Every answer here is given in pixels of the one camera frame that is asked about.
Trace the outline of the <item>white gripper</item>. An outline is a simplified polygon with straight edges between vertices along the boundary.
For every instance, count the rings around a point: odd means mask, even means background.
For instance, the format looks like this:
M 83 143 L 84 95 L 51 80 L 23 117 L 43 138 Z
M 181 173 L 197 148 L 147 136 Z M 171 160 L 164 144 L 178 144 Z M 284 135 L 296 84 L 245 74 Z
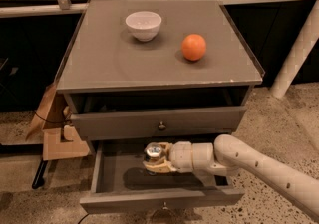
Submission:
M 176 144 L 168 142 L 158 143 L 157 163 L 143 162 L 146 170 L 153 173 L 187 173 L 193 172 L 192 144 L 187 141 L 180 141 Z

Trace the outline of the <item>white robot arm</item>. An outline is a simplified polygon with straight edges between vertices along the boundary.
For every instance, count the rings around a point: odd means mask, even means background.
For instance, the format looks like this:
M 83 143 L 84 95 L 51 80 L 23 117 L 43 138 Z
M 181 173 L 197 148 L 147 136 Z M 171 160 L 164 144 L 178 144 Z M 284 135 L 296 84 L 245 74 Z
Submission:
M 152 173 L 195 173 L 232 176 L 242 168 L 306 213 L 319 218 L 319 180 L 268 157 L 240 139 L 222 134 L 215 141 L 151 142 L 144 167 Z

